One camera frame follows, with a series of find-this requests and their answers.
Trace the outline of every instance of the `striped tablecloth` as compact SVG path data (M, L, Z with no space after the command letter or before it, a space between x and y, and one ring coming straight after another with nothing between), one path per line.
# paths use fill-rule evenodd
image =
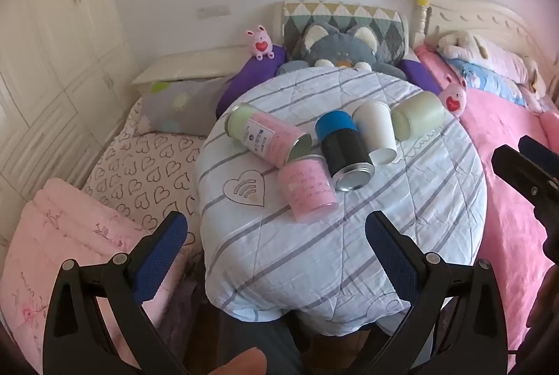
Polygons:
M367 70L313 67L276 77L239 99L308 131L324 113L352 113L362 100L393 107L420 90ZM409 307L367 244L363 225L382 210L423 251L471 264L481 243L487 192L470 137L449 113L421 139L399 144L399 157L371 182L339 192L342 206L310 225L293 220L277 169L224 133L222 117L197 160L201 236L210 301L243 321L270 321L288 310L328 335L344 335ZM256 181L251 200L225 183Z

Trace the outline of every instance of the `blue band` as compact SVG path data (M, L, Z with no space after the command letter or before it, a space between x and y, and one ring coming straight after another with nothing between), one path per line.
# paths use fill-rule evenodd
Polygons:
M351 119L351 116L348 113L342 110L334 110L332 112L325 113L319 118L317 125L315 126L318 141L322 142L328 135L338 129L357 130L353 119Z

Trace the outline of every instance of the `floor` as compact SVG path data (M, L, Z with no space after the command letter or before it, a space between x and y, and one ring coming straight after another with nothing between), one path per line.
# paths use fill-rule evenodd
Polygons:
M203 304L198 312L184 365L192 375L206 375L216 368L217 329L219 313L210 304ZM355 359L373 331L358 331L342 338L317 336L312 339L311 350L303 353L303 359L311 370L343 369ZM379 348L386 341L379 335Z

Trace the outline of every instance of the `wall socket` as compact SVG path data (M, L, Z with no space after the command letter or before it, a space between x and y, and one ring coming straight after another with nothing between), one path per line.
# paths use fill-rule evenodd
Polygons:
M198 19L209 19L210 17L228 16L231 8L228 5L205 6L196 10Z

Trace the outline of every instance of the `purple cushion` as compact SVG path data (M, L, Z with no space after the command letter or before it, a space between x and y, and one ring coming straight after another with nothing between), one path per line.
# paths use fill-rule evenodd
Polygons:
M431 91L437 94L437 96L441 93L442 88L427 68L423 66L423 63L413 60L400 60L398 67L404 71L410 83L413 83L424 91Z
M217 118L222 116L238 97L276 75L278 68L287 61L287 51L281 46L274 45L273 52L272 60L266 55L260 61L252 57L231 79L227 90L217 103L215 112Z

